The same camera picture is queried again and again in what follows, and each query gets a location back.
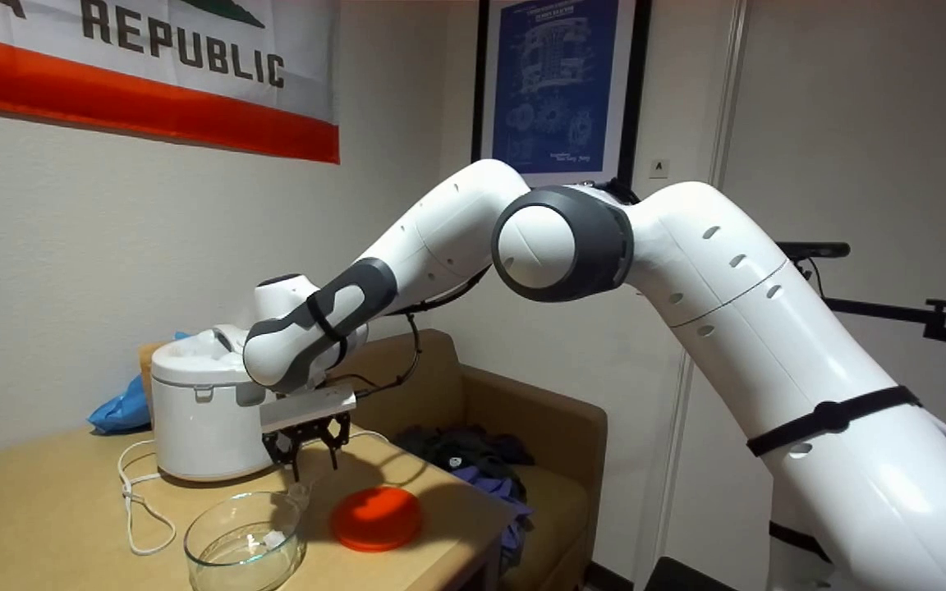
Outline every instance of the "brown chair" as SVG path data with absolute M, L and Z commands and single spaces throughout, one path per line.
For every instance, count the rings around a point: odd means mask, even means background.
M 594 524 L 605 475 L 608 418 L 601 406 L 525 380 L 461 366 L 448 331 L 421 331 L 362 345 L 333 380 L 363 377 L 393 387 L 362 399 L 356 424 L 396 436 L 407 427 L 463 427 L 512 432 L 536 465 L 517 465 L 525 487 L 533 528 L 520 565 L 507 569 L 504 589 L 573 591 L 594 552 Z

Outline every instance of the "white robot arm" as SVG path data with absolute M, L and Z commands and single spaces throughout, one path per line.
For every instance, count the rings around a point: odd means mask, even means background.
M 835 572 L 859 589 L 946 589 L 946 429 L 705 184 L 622 208 L 592 187 L 530 190 L 498 162 L 468 165 L 327 286 L 280 306 L 268 283 L 246 371 L 273 390 L 314 383 L 363 321 L 463 286 L 488 262 L 539 303 L 624 283 L 645 293 Z

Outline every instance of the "white cord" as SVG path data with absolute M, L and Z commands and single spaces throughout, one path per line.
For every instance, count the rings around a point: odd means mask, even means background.
M 124 520 L 124 542 L 136 556 L 156 556 L 163 552 L 175 538 L 176 538 L 176 524 L 156 511 L 151 502 L 144 502 L 138 496 L 138 484 L 151 484 L 156 480 L 156 474 L 141 474 L 141 475 L 128 475 L 124 468 L 130 465 L 128 453 L 138 450 L 138 447 L 147 447 L 151 440 L 138 440 L 138 444 L 128 444 L 117 460 L 114 460 L 114 474 L 117 474 L 117 484 L 122 484 L 122 520 Z M 138 544 L 136 538 L 136 506 L 141 506 L 155 521 L 162 521 L 167 528 L 167 538 L 162 544 Z

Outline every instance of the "rice cooker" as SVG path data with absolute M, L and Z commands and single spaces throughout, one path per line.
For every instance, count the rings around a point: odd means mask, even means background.
M 273 465 L 264 447 L 264 397 L 243 367 L 243 331 L 207 329 L 151 355 L 151 421 L 162 474 L 189 484 L 253 475 Z

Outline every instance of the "blue plastic bag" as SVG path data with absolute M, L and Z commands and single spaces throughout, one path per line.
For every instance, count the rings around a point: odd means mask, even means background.
M 141 374 L 87 415 L 95 432 L 130 432 L 151 427 L 151 406 Z

